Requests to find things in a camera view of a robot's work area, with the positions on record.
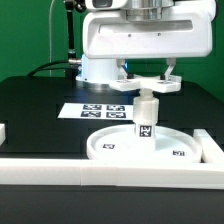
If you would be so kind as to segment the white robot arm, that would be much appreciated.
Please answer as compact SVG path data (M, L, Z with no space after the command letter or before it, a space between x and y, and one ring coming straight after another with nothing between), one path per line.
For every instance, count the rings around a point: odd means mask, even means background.
M128 77L128 59L205 57L212 50L216 0L85 0L82 71L94 87Z

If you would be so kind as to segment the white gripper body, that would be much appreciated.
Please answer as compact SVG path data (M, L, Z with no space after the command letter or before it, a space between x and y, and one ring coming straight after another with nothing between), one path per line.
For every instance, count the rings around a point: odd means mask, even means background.
M212 50L214 0L85 0L89 58L203 57Z

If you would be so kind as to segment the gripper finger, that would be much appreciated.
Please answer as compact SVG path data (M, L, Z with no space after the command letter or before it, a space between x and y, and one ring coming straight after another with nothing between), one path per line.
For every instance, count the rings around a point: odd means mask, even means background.
M117 59L116 64L117 64L117 67L118 67L120 73L122 74L123 78L127 79L128 78L128 72L127 72L125 60L124 59Z
M175 58L167 58L166 63L167 63L168 68L166 69L165 73L161 76L161 79L168 81L169 76L171 75L173 69L176 66L176 59Z

